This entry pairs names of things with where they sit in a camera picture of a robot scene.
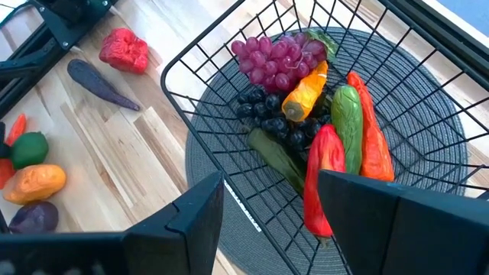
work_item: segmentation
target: purple potato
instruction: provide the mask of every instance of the purple potato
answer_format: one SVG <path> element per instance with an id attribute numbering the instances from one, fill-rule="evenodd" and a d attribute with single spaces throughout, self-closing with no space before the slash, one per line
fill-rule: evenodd
<path id="1" fill-rule="evenodd" d="M 54 204 L 30 202 L 17 211 L 8 228 L 18 234 L 48 233 L 56 229 L 58 221 L 58 209 Z"/>

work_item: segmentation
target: gray placemat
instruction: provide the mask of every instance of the gray placemat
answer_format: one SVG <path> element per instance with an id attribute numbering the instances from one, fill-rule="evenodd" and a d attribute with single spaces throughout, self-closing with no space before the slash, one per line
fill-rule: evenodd
<path id="1" fill-rule="evenodd" d="M 382 64 L 379 60 L 385 60 L 393 49 L 393 44 L 374 35 L 367 48 L 362 51 L 359 41 L 365 44 L 370 36 L 362 31 L 352 30 L 353 35 L 345 35 L 344 29 L 330 27 L 328 33 L 336 41 L 344 37 L 344 42 L 337 54 L 337 60 L 330 64 L 326 92 L 334 91 L 335 87 L 332 85 L 338 82 L 339 85 L 345 83 L 341 75 L 346 75 L 358 55 L 360 56 L 353 70 L 363 79 L 368 79 Z M 417 104 L 422 97 L 439 87 L 439 84 L 423 66 L 410 73 L 419 61 L 404 50 L 399 49 L 392 53 L 385 63 L 387 66 L 382 66 L 375 73 L 368 88 L 376 102 L 377 120 L 390 148 L 394 148 L 391 153 L 396 181 L 424 189 L 462 194 L 463 188 L 452 188 L 453 185 L 446 182 L 457 183 L 463 179 L 467 175 L 465 167 L 426 160 L 467 163 L 465 144 L 456 144 L 464 137 L 458 117 L 454 115 L 436 124 L 442 118 L 455 113 L 453 104 L 441 92 L 435 92 Z M 337 247 L 333 243 L 326 249 L 318 246 L 318 241 L 303 226 L 302 199 L 296 196 L 287 182 L 280 181 L 282 176 L 263 167 L 261 158 L 246 146 L 246 135 L 242 133 L 241 123 L 235 120 L 230 109 L 236 108 L 237 103 L 232 102 L 230 107 L 222 105 L 236 95 L 236 90 L 253 89 L 249 86 L 248 79 L 237 72 L 238 66 L 230 62 L 222 68 L 222 74 L 211 81 L 201 98 L 202 102 L 196 107 L 196 113 L 200 115 L 193 116 L 193 127 L 200 132 L 205 145 L 215 152 L 214 156 L 230 175 L 235 192 L 249 197 L 256 195 L 257 190 L 264 190 L 258 196 L 248 199 L 248 202 L 259 219 L 268 222 L 268 231 L 287 251 L 287 256 L 300 273 L 346 273 Z M 395 90 L 385 97 L 394 87 Z M 390 124 L 387 123 L 398 115 L 401 116 Z M 428 130 L 410 137 L 430 125 L 433 126 Z M 436 151 L 426 159 L 421 157 L 424 153 L 450 144 L 456 145 Z M 199 142 L 189 135 L 186 144 L 186 173 L 189 184 L 192 186 L 198 183 L 215 170 Z M 251 224 L 229 192 L 225 193 L 219 247 L 234 264 L 249 274 L 291 273 L 263 232 L 258 232 Z"/>

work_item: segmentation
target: plastic vegetable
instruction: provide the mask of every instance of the plastic vegetable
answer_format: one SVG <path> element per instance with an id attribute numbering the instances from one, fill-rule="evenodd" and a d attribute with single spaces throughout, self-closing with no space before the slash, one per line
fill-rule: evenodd
<path id="1" fill-rule="evenodd" d="M 15 123 L 12 125 L 10 133 L 8 134 L 7 141 L 5 142 L 7 146 L 13 145 L 13 143 L 20 137 L 24 132 L 27 125 L 27 119 L 24 114 L 18 116 Z M 5 125 L 3 134 L 0 135 L 0 138 L 3 140 L 5 135 Z M 15 175 L 14 166 L 12 165 L 11 160 L 8 158 L 0 159 L 0 189 L 3 189 L 7 180 L 12 178 Z"/>
<path id="2" fill-rule="evenodd" d="M 39 164 L 19 170 L 9 180 L 3 197 L 9 202 L 24 205 L 28 202 L 47 199 L 66 184 L 63 169 L 53 164 Z"/>
<path id="3" fill-rule="evenodd" d="M 49 145 L 43 134 L 25 133 L 12 145 L 10 160 L 14 164 L 14 169 L 19 170 L 29 165 L 43 163 L 48 151 Z"/>
<path id="4" fill-rule="evenodd" d="M 12 146 L 13 143 L 18 139 L 18 137 L 20 137 L 25 132 L 25 128 L 27 127 L 27 124 L 28 124 L 28 120 L 25 117 L 25 115 L 24 114 L 19 115 L 17 120 L 12 125 L 10 132 L 8 133 L 7 140 L 5 141 L 5 143 L 8 146 Z"/>
<path id="5" fill-rule="evenodd" d="M 304 225 L 320 237 L 331 237 L 332 229 L 322 210 L 318 195 L 320 170 L 345 172 L 345 151 L 333 125 L 324 125 L 314 137 L 307 161 L 304 186 Z"/>
<path id="6" fill-rule="evenodd" d="M 56 229 L 58 221 L 58 209 L 54 204 L 31 202 L 17 211 L 8 228 L 12 233 L 48 233 Z"/>
<path id="7" fill-rule="evenodd" d="M 75 82 L 92 94 L 121 107 L 139 111 L 139 106 L 120 95 L 107 80 L 92 65 L 83 60 L 74 59 L 68 64 L 68 74 Z"/>
<path id="8" fill-rule="evenodd" d="M 389 154 L 389 145 L 384 134 L 377 125 L 374 112 L 374 102 L 367 86 L 361 77 L 351 72 L 348 74 L 348 84 L 355 87 L 360 96 L 363 112 L 364 130 L 360 175 L 376 180 L 393 181 L 394 171 Z"/>
<path id="9" fill-rule="evenodd" d="M 299 85 L 282 103 L 282 111 L 287 119 L 299 122 L 307 118 L 326 84 L 327 72 L 328 64 L 322 61 L 312 73 L 300 80 Z"/>
<path id="10" fill-rule="evenodd" d="M 331 119 L 345 148 L 346 172 L 358 175 L 364 121 L 360 97 L 355 88 L 345 85 L 336 90 L 331 107 Z"/>
<path id="11" fill-rule="evenodd" d="M 117 70 L 142 74 L 147 67 L 147 54 L 146 42 L 120 27 L 104 38 L 99 59 Z"/>
<path id="12" fill-rule="evenodd" d="M 248 146 L 257 151 L 268 166 L 280 173 L 289 184 L 302 195 L 306 162 L 300 156 L 287 150 L 260 128 L 255 128 L 246 140 Z"/>

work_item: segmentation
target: red chili pepper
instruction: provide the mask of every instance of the red chili pepper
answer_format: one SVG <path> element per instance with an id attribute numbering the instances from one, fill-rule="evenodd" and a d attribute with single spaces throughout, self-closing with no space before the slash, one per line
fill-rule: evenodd
<path id="1" fill-rule="evenodd" d="M 24 114 L 18 116 L 14 125 L 8 133 L 6 144 L 8 146 L 13 145 L 13 143 L 20 137 L 24 132 L 27 125 L 27 119 Z M 5 187 L 7 181 L 15 175 L 14 166 L 9 159 L 0 159 L 0 189 Z"/>
<path id="2" fill-rule="evenodd" d="M 25 132 L 27 123 L 28 120 L 26 119 L 24 114 L 18 116 L 17 120 L 12 125 L 10 133 L 8 133 L 7 140 L 5 141 L 8 146 L 12 146 L 13 143 L 18 139 L 18 137 L 20 137 Z"/>
<path id="3" fill-rule="evenodd" d="M 347 79 L 348 84 L 353 86 L 360 96 L 361 110 L 364 116 L 364 137 L 361 145 L 363 158 L 360 175 L 376 180 L 393 181 L 394 171 L 389 145 L 384 133 L 377 125 L 372 97 L 357 73 L 350 72 Z"/>
<path id="4" fill-rule="evenodd" d="M 318 195 L 320 170 L 345 172 L 345 149 L 333 125 L 324 125 L 316 134 L 309 150 L 306 182 L 304 183 L 304 225 L 320 237 L 331 237 L 329 226 Z"/>

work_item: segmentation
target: light wood surface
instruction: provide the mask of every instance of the light wood surface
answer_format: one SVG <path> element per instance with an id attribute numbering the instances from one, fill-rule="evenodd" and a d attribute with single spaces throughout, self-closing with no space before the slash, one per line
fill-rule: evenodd
<path id="1" fill-rule="evenodd" d="M 323 1 L 331 10 L 332 1 Z M 355 0 L 345 1 L 351 7 Z M 148 217 L 173 201 L 188 188 L 184 166 L 185 142 L 188 130 L 160 88 L 160 73 L 168 62 L 191 40 L 209 26 L 234 1 L 231 0 L 120 0 L 117 15 L 107 15 L 80 43 L 82 52 L 68 53 L 2 120 L 8 128 L 20 113 L 28 116 L 28 130 L 46 134 L 50 153 L 47 163 L 61 165 L 68 175 L 66 187 L 50 201 L 60 210 L 58 231 L 119 231 Z M 292 0 L 278 0 L 280 12 L 290 7 Z M 296 1 L 303 26 L 309 22 L 312 1 Z M 207 54 L 222 46 L 239 28 L 253 18 L 268 2 L 246 1 L 235 13 L 220 24 L 202 42 Z M 375 24 L 382 9 L 374 0 L 365 0 L 359 12 L 370 24 Z M 351 12 L 337 2 L 334 16 L 347 25 Z M 261 19 L 268 25 L 277 18 L 272 8 Z M 294 10 L 283 17 L 283 25 L 295 20 Z M 314 18 L 325 24 L 328 15 L 316 12 Z M 6 59 L 18 47 L 42 19 L 35 10 L 23 11 L 0 33 L 0 58 Z M 127 27 L 146 40 L 151 47 L 150 65 L 143 76 L 121 73 L 102 63 L 99 50 L 102 39 L 112 28 Z M 369 31 L 355 19 L 352 28 Z M 407 26 L 389 15 L 379 31 L 396 42 Z M 243 31 L 256 35 L 260 30 L 255 21 Z M 276 23 L 267 34 L 280 31 Z M 422 59 L 431 49 L 416 34 L 410 35 L 403 47 Z M 66 65 L 73 58 L 80 58 L 97 67 L 117 90 L 141 106 L 140 112 L 118 108 L 103 102 L 74 83 L 66 73 Z M 218 66 L 230 58 L 223 50 L 213 61 Z M 183 58 L 193 69 L 206 57 L 193 49 Z M 436 55 L 426 66 L 440 81 L 448 79 L 458 69 L 441 55 Z M 215 67 L 207 63 L 199 75 L 209 78 Z M 174 92 L 199 98 L 205 86 L 188 69 L 178 63 L 168 76 L 167 85 Z M 468 77 L 447 86 L 447 91 L 470 105 L 487 97 L 487 91 Z M 181 107 L 192 110 L 188 102 L 178 100 Z M 483 122 L 489 122 L 487 106 L 473 110 Z M 477 129 L 467 118 L 465 134 L 476 135 Z M 480 138 L 468 145 L 470 162 L 489 163 L 487 138 Z M 469 182 L 487 186 L 489 175 L 480 171 Z M 468 192 L 477 196 L 478 191 Z M 0 209 L 10 221 L 17 205 L 0 199 Z M 240 273 L 219 251 L 215 262 L 215 274 Z"/>

